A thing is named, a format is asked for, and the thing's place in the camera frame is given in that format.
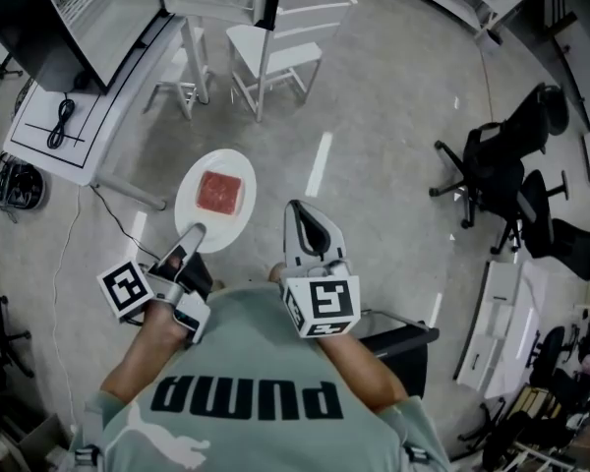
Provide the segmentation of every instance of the green t-shirt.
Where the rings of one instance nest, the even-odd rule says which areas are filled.
[[[428,468],[448,468],[419,398],[372,413],[316,341],[297,335],[276,285],[209,304],[202,342],[131,404],[103,392],[88,404],[102,413],[106,472],[387,472],[413,466],[408,443]]]

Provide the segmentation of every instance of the raw meat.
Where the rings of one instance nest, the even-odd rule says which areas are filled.
[[[241,179],[214,171],[206,171],[197,194],[197,206],[231,215],[236,208]]]

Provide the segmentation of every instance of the white cable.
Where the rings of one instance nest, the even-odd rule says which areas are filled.
[[[74,227],[75,223],[77,222],[77,218],[79,218],[79,214],[81,213],[81,187],[79,187],[79,191],[77,193],[77,214],[75,215],[74,220],[70,224],[70,229],[68,229],[68,238],[66,239],[66,243],[63,246],[61,251],[61,257],[59,258],[59,266],[55,271],[55,275],[52,277],[52,316],[54,320],[54,325],[52,327],[52,341],[55,344],[55,352],[57,353],[57,360],[59,360],[59,365],[61,366],[61,370],[63,371],[64,376],[66,377],[66,386],[68,387],[68,395],[70,397],[70,416],[72,417],[72,424],[77,425],[77,419],[75,418],[75,404],[72,397],[72,387],[70,386],[70,377],[68,376],[68,371],[66,370],[66,366],[64,365],[63,361],[61,360],[61,355],[59,353],[59,344],[57,344],[57,274],[61,270],[61,265],[63,264],[63,256],[66,253],[66,249],[68,248],[68,243],[70,243],[70,235],[72,234],[72,228]]]

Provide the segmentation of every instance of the table leg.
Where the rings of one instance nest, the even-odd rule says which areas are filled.
[[[100,185],[104,185],[112,191],[124,194],[129,198],[132,198],[144,205],[147,205],[148,207],[151,207],[153,209],[166,209],[166,201],[161,200],[153,194],[149,194],[148,192],[145,192],[134,185],[131,185],[126,180],[118,178],[112,175],[111,173],[107,173],[104,171],[98,172],[96,174],[96,181]]]
[[[186,49],[188,56],[188,67],[193,76],[193,83],[197,88],[197,98],[201,103],[209,103],[209,95],[207,94],[206,76],[204,75],[204,68],[201,64],[201,54],[197,47],[197,38],[195,37],[194,28],[190,29],[190,22],[186,19],[186,23],[181,27],[181,39]]]

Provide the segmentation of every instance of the white chair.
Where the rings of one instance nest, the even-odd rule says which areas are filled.
[[[201,103],[209,102],[206,86],[208,71],[207,46],[203,19],[196,18],[193,22],[189,20],[181,29],[183,45],[177,50],[172,61],[166,67],[160,81],[148,99],[144,112],[150,109],[152,101],[161,87],[174,89],[179,106],[188,120],[192,119],[193,105],[197,98]],[[192,80],[194,81],[192,83],[181,81],[186,66],[190,68]]]
[[[356,0],[350,0],[291,11],[278,9],[273,31],[245,25],[227,30],[232,77],[256,114],[258,122],[263,118],[265,89],[276,82],[292,78],[306,102],[322,64],[323,52],[317,41],[334,36],[347,11],[356,3]],[[236,53],[256,80],[255,84],[245,86],[236,73]],[[306,87],[294,68],[314,62],[317,65]],[[254,90],[258,91],[258,99],[252,97]]]

